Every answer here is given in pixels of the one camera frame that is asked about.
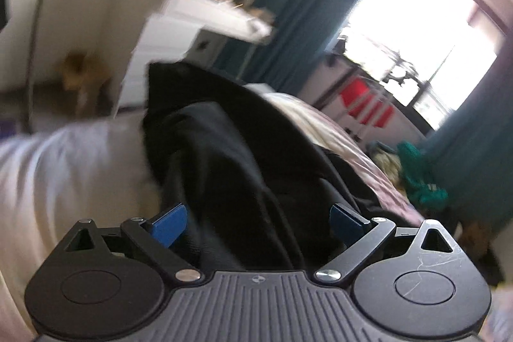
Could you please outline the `black shorts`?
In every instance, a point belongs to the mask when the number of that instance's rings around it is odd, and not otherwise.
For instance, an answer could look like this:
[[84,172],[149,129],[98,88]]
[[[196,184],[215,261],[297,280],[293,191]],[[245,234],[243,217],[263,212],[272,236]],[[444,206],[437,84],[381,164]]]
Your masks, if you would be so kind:
[[172,250],[203,272],[327,263],[342,250],[337,202],[403,224],[347,162],[249,89],[186,62],[150,64],[148,87],[144,145],[161,206],[188,211]]

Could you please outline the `yellow clothes pile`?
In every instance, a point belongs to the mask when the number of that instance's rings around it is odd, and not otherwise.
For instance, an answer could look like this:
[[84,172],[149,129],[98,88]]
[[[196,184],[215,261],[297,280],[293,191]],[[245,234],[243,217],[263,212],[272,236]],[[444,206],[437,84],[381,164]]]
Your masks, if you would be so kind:
[[396,188],[401,187],[403,185],[402,165],[396,151],[379,141],[369,143],[366,150],[370,159],[383,171],[391,183]]

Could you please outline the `green cloth bag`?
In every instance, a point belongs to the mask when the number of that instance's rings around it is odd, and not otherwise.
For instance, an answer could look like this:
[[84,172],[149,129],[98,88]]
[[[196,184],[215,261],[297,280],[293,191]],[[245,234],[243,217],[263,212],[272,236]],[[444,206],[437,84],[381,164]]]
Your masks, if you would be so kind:
[[402,141],[397,145],[401,163],[401,180],[409,201],[427,212],[439,213],[448,206],[448,194],[436,184],[430,163],[413,144]]

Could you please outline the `white shirt torso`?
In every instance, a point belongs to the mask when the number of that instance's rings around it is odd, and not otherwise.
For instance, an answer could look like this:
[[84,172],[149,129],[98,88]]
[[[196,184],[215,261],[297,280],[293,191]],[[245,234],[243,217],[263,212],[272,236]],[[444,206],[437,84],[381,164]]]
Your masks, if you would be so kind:
[[28,281],[80,219],[98,227],[158,212],[143,116],[76,122],[1,144],[1,339],[31,341]]

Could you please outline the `pastel tie-dye bed sheet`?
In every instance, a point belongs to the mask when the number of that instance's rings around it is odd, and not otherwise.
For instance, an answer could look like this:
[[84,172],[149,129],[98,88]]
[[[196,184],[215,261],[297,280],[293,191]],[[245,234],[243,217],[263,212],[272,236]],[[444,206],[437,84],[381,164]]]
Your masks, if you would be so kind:
[[347,162],[375,193],[385,210],[418,227],[424,217],[393,186],[385,173],[360,149],[342,128],[321,111],[297,97],[277,93],[266,84],[248,88],[280,109],[315,144],[331,150]]

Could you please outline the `teal curtain right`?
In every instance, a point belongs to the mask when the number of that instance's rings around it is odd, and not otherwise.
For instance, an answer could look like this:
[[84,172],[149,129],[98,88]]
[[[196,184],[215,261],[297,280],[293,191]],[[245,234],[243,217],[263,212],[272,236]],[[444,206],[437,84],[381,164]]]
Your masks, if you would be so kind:
[[465,221],[497,234],[512,219],[512,50],[484,76],[421,149]]

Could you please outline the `red bag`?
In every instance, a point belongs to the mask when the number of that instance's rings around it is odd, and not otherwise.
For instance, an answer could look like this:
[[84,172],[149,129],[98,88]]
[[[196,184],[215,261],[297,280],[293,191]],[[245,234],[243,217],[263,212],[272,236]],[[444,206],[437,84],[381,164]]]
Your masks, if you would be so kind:
[[355,78],[339,96],[349,115],[364,126],[372,121],[374,128],[384,129],[394,114],[390,97],[367,78]]

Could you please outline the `white tripod stand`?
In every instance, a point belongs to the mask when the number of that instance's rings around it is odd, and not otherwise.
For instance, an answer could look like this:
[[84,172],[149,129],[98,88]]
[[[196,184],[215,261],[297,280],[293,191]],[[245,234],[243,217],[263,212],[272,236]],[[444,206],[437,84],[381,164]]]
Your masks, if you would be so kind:
[[432,93],[435,76],[449,54],[434,48],[402,55],[384,45],[356,42],[346,55],[392,96],[392,103],[413,125],[427,135],[438,129],[447,109]]

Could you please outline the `white dresser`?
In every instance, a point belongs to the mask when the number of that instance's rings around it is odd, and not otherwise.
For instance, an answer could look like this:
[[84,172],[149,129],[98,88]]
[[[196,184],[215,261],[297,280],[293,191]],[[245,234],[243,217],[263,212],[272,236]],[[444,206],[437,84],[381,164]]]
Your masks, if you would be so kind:
[[213,0],[143,0],[127,17],[113,43],[119,81],[114,114],[145,104],[149,63],[186,60],[208,68],[229,39],[255,49],[273,31],[262,19]]

